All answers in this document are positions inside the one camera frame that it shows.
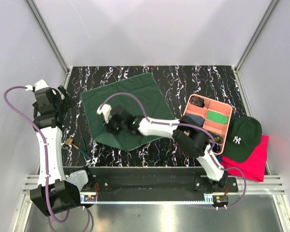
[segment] pink organizer tray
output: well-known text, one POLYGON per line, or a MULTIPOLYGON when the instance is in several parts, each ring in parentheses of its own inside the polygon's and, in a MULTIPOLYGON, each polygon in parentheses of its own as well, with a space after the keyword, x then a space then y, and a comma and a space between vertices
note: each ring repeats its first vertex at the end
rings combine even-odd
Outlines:
POLYGON ((188 100, 188 104, 185 108, 184 115, 186 113, 202 116, 205 119, 203 128, 207 131, 211 131, 218 134, 222 138, 222 144, 219 144, 221 146, 221 152, 214 153, 216 155, 220 155, 223 152, 224 144, 226 142, 226 137, 227 137, 229 123, 230 123, 231 114, 232 114, 232 107, 228 104, 225 104, 216 100, 212 100, 212 99, 200 96, 198 94, 191 94, 188 100), (205 104, 204 108, 190 104, 190 99, 193 96, 204 99, 204 104, 205 104), (206 116, 207 116, 208 111, 215 111, 217 113, 225 115, 226 117, 228 117, 228 123, 223 125, 223 124, 216 123, 207 119, 206 116))

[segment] black marble surface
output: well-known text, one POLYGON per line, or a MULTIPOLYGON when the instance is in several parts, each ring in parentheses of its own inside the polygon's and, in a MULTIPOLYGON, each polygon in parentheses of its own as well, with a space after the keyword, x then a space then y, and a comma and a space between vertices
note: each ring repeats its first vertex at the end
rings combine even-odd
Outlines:
POLYGON ((90 137, 81 92, 125 78, 150 72, 176 118, 180 118, 192 93, 225 102, 233 107, 233 117, 245 116, 244 105, 231 66, 112 66, 73 67, 67 91, 77 107, 67 113, 63 123, 63 166, 199 166, 196 159, 183 154, 175 142, 162 138, 127 152, 96 143, 90 137), (87 143, 90 160, 64 141, 72 137, 82 148, 80 130, 87 143))

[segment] green folded cloth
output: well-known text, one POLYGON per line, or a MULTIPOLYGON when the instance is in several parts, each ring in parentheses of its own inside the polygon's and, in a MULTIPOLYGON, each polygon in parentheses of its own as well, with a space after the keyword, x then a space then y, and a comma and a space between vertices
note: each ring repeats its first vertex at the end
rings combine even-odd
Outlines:
POLYGON ((227 116, 217 113, 215 111, 208 111, 206 118, 220 124, 227 124, 229 121, 227 116))
MULTIPOLYGON (((92 139, 98 143, 126 151, 137 149, 144 144, 159 139, 160 137, 157 136, 131 135, 126 131, 121 131, 115 137, 106 132, 103 125, 103 117, 97 115, 97 109, 109 96, 119 92, 134 94, 143 104, 149 117, 174 119, 173 113, 154 77, 150 73, 144 73, 81 93, 92 139)), ((107 104, 112 107, 121 105, 134 116, 143 115, 138 103, 129 96, 113 97, 107 104)))

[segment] cap brim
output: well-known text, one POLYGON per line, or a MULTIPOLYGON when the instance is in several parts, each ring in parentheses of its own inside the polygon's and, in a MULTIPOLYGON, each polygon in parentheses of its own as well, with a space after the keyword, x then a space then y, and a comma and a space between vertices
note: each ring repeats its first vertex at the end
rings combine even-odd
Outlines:
POLYGON ((236 162, 242 163, 249 158, 253 150, 254 148, 252 147, 236 146, 233 142, 226 141, 222 155, 236 162))

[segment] gray folded cloth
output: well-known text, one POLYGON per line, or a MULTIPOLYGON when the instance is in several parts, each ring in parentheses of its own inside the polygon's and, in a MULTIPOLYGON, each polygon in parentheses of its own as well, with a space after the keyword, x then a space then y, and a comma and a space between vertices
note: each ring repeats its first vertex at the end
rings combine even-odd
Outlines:
POLYGON ((193 119, 193 121, 195 121, 199 127, 202 127, 204 124, 205 119, 201 116, 198 115, 193 115, 193 114, 185 114, 186 116, 190 117, 191 119, 193 119))

